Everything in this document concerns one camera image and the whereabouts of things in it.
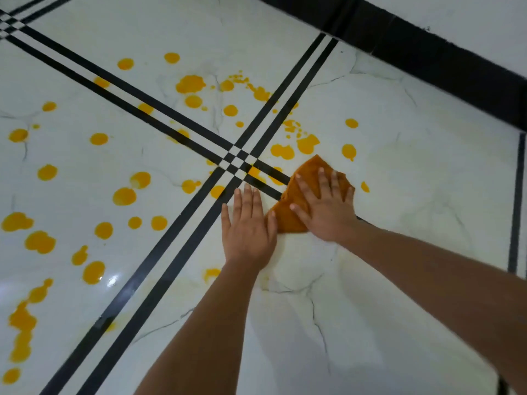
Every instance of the left hand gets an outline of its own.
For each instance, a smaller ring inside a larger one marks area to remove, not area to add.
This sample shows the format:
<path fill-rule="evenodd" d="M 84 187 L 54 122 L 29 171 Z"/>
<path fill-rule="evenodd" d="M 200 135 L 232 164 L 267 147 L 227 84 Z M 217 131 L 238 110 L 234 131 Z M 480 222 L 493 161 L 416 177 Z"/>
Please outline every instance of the left hand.
<path fill-rule="evenodd" d="M 246 184 L 243 192 L 234 190 L 232 223 L 227 205 L 221 207 L 223 250 L 227 264 L 238 263 L 258 273 L 271 259 L 276 247 L 278 223 L 274 212 L 269 214 L 267 226 L 260 192 Z"/>

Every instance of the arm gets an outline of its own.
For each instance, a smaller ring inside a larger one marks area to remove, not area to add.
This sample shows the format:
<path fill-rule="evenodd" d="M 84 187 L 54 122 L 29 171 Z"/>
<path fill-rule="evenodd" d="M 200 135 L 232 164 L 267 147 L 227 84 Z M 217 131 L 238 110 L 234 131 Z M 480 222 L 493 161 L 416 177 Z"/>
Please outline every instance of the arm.
<path fill-rule="evenodd" d="M 437 246 L 361 222 L 354 189 L 343 201 L 336 172 L 319 175 L 321 198 L 296 180 L 311 207 L 291 209 L 314 235 L 334 241 L 382 273 L 489 360 L 518 394 L 527 393 L 527 283 Z"/>
<path fill-rule="evenodd" d="M 226 264 L 194 312 L 155 361 L 135 395 L 234 394 L 249 298 L 276 245 L 274 215 L 264 223 L 260 193 L 234 192 L 233 222 L 225 204 L 221 228 Z"/>

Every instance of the right hand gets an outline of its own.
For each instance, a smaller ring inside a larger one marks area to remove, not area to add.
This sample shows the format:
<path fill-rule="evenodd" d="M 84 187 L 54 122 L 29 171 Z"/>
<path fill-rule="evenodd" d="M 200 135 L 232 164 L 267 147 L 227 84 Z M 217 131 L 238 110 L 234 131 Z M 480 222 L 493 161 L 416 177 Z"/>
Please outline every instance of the right hand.
<path fill-rule="evenodd" d="M 330 186 L 324 174 L 324 168 L 320 168 L 318 171 L 320 198 L 318 199 L 300 175 L 297 174 L 295 179 L 309 203 L 311 216 L 296 204 L 291 204 L 291 210 L 297 214 L 307 229 L 315 236 L 325 241 L 343 245 L 358 223 L 353 209 L 355 189 L 350 187 L 346 199 L 342 201 L 337 172 L 333 170 Z"/>

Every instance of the floor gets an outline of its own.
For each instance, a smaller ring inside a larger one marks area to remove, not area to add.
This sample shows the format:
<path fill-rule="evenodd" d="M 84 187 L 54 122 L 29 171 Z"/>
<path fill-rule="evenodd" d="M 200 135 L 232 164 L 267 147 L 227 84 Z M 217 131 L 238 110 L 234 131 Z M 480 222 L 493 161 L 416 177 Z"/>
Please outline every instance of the floor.
<path fill-rule="evenodd" d="M 507 270 L 515 128 L 258 0 L 28 2 L 0 0 L 2 394 L 132 394 L 219 274 L 221 203 L 269 208 L 314 154 L 362 219 Z M 496 382 L 357 257 L 280 236 L 238 393 Z"/>

